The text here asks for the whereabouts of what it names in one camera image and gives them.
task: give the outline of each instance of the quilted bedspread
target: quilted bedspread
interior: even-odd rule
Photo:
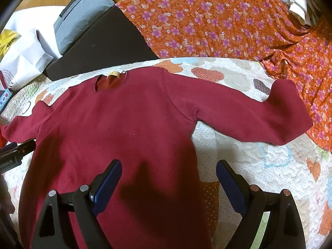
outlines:
[[[274,81],[257,62],[227,58],[174,58],[117,66],[112,70],[121,72],[152,65],[226,85],[258,101],[268,97]],[[68,87],[99,74],[107,75],[110,70],[101,69],[55,82],[40,76],[9,102],[0,122],[9,123],[15,115],[30,115],[38,100],[52,104]],[[275,193],[289,189],[298,207],[307,249],[319,248],[332,228],[332,160],[329,152],[316,146],[306,134],[284,146],[242,143],[200,121],[192,140],[198,157],[200,180],[204,185],[206,210],[211,211],[207,217],[215,249],[225,248],[241,220],[241,216],[233,211],[215,174],[216,163],[221,159],[226,159],[249,184],[257,184],[263,190]],[[27,155],[21,166],[5,174],[16,207],[12,219],[17,231],[20,192],[31,158],[32,154]],[[259,247],[267,219],[268,213],[265,213],[252,249]]]

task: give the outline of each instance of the orange patch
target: orange patch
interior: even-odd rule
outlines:
[[[200,67],[194,67],[191,72],[199,79],[217,82],[224,79],[224,74],[216,70],[208,70]]]
[[[169,73],[180,73],[183,71],[181,66],[173,64],[170,60],[162,61],[154,66],[163,67],[167,69]]]
[[[310,173],[313,175],[315,181],[317,181],[320,175],[320,164],[318,162],[312,163],[309,158],[307,158],[306,162]]]
[[[52,95],[52,94],[48,94],[44,99],[43,99],[43,101],[47,104],[47,105],[49,105],[51,102],[52,102],[52,99],[54,98],[54,95]]]
[[[319,234],[327,235],[332,230],[332,210],[329,208],[328,203],[326,203],[324,208],[324,214],[322,218],[322,222],[319,227]]]
[[[43,90],[39,95],[37,95],[36,100],[35,100],[34,103],[36,104],[38,101],[40,101],[46,93],[47,93],[47,89]]]
[[[215,234],[218,225],[219,216],[219,182],[205,183],[202,182],[203,201],[208,222],[210,236]]]

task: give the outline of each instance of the red sweatshirt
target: red sweatshirt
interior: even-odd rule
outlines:
[[[226,86],[145,67],[115,88],[96,90],[94,77],[53,105],[1,128],[18,143],[36,138],[19,205],[28,248],[47,192],[77,190],[119,159],[123,175],[98,221],[114,249],[209,249],[195,148],[197,120],[240,141],[283,145],[312,120],[290,80],[277,80],[265,102]],[[86,248],[76,220],[79,248]]]

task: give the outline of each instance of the neckline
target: neckline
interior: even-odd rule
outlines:
[[[123,81],[118,86],[116,86],[116,87],[109,87],[106,90],[98,91],[97,90],[97,82],[100,80],[100,78],[102,76],[105,76],[105,75],[101,74],[101,75],[97,76],[96,80],[93,82],[93,84],[94,84],[93,85],[93,90],[94,90],[95,93],[105,93],[105,92],[108,92],[110,90],[116,90],[116,89],[120,88],[127,81],[127,79],[129,78],[129,71],[126,71],[125,78],[123,79]]]

